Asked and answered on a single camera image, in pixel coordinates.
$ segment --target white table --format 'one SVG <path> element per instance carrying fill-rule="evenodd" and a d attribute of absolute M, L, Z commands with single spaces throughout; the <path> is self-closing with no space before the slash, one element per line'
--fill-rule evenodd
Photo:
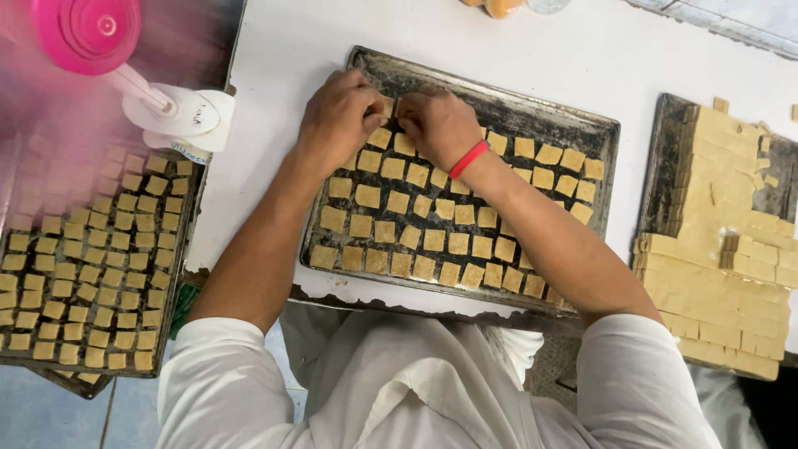
<path fill-rule="evenodd" d="M 553 17 L 522 10 L 504 21 L 458 0 L 258 0 L 244 14 L 231 75 L 238 112 L 227 151 L 211 164 L 189 270 L 213 267 L 293 145 L 306 101 L 354 45 L 620 121 L 606 242 L 624 260 L 660 93 L 705 104 L 717 95 L 731 101 L 734 117 L 765 120 L 798 139 L 789 118 L 798 63 L 619 0 L 574 0 Z M 425 312 L 518 310 L 298 263 L 294 283 L 311 296 L 379 299 Z M 792 323 L 798 328 L 796 314 Z M 798 352 L 798 332 L 788 348 Z"/>

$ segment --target person's right hand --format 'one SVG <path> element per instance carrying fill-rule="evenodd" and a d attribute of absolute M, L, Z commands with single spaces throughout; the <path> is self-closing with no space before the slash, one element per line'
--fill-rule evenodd
<path fill-rule="evenodd" d="M 445 90 L 408 93 L 397 117 L 418 152 L 445 172 L 484 138 L 474 108 Z"/>

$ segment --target red wristband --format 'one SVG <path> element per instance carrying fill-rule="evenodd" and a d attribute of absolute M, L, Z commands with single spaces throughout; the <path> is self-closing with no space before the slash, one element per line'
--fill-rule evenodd
<path fill-rule="evenodd" d="M 476 144 L 474 148 L 471 149 L 468 153 L 460 159 L 460 162 L 457 162 L 451 170 L 449 170 L 449 177 L 452 179 L 457 179 L 459 175 L 462 174 L 463 170 L 468 167 L 475 159 L 479 156 L 482 156 L 482 153 L 488 151 L 490 148 L 490 144 L 487 141 L 480 141 L 480 143 Z"/>

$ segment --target forearm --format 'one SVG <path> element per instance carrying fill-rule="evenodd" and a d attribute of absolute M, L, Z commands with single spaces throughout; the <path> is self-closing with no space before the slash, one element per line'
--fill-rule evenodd
<path fill-rule="evenodd" d="M 628 267 L 590 229 L 485 153 L 463 172 L 513 228 L 535 270 L 579 311 L 586 325 L 602 316 L 634 313 L 662 322 Z"/>
<path fill-rule="evenodd" d="M 264 333 L 275 323 L 294 279 L 294 259 L 307 209 L 320 180 L 296 151 L 282 162 L 263 199 L 222 253 L 189 321 L 237 318 Z"/>

